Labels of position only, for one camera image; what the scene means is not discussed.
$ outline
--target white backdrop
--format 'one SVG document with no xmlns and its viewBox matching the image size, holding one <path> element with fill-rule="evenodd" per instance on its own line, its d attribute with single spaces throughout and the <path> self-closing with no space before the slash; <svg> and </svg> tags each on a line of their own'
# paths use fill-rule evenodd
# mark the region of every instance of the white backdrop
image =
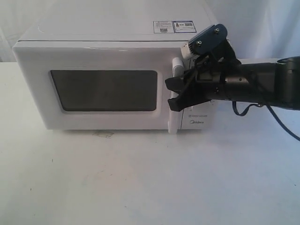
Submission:
<svg viewBox="0 0 300 225">
<path fill-rule="evenodd" d="M 0 0 L 0 61 L 15 61 L 11 47 L 55 1 Z M 239 58 L 300 55 L 299 0 L 206 1 Z"/>
</svg>

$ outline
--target sticker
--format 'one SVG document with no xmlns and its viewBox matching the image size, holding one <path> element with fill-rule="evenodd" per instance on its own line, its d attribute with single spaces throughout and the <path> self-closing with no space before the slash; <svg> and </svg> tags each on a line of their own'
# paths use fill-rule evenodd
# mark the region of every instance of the sticker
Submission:
<svg viewBox="0 0 300 225">
<path fill-rule="evenodd" d="M 181 20 L 173 21 L 175 33 L 196 33 L 196 28 L 193 21 L 191 20 Z"/>
<path fill-rule="evenodd" d="M 174 33 L 172 21 L 153 21 L 154 33 L 170 34 Z"/>
</svg>

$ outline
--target microwave top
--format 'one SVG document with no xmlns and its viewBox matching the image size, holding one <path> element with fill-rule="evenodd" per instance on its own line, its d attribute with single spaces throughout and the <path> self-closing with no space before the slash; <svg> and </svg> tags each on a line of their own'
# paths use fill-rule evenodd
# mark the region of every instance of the microwave top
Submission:
<svg viewBox="0 0 300 225">
<path fill-rule="evenodd" d="M 205 0 L 58 0 L 20 41 L 188 41 L 215 23 Z"/>
</svg>

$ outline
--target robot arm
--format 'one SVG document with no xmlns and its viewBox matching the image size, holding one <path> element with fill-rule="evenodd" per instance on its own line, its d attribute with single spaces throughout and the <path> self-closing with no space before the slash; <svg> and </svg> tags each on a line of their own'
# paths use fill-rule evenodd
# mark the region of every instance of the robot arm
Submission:
<svg viewBox="0 0 300 225">
<path fill-rule="evenodd" d="M 183 76 L 165 81 L 169 90 L 178 93 L 176 98 L 168 100 L 172 111 L 180 112 L 213 99 L 232 101 L 233 110 L 239 116 L 246 115 L 249 107 L 239 114 L 236 102 L 265 105 L 274 117 L 271 106 L 300 110 L 300 57 L 277 63 L 241 64 L 226 38 L 226 27 L 218 24 L 182 47 L 184 59 L 195 57 L 194 66 Z M 283 125 L 277 116 L 275 119 Z"/>
</svg>

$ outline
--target brand logo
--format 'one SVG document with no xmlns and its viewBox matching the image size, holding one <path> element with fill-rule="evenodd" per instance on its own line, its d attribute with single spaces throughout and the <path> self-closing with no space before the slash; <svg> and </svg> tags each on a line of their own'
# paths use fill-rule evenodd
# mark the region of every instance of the brand logo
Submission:
<svg viewBox="0 0 300 225">
<path fill-rule="evenodd" d="M 203 121 L 191 120 L 189 123 L 190 124 L 203 124 L 204 122 Z"/>
</svg>

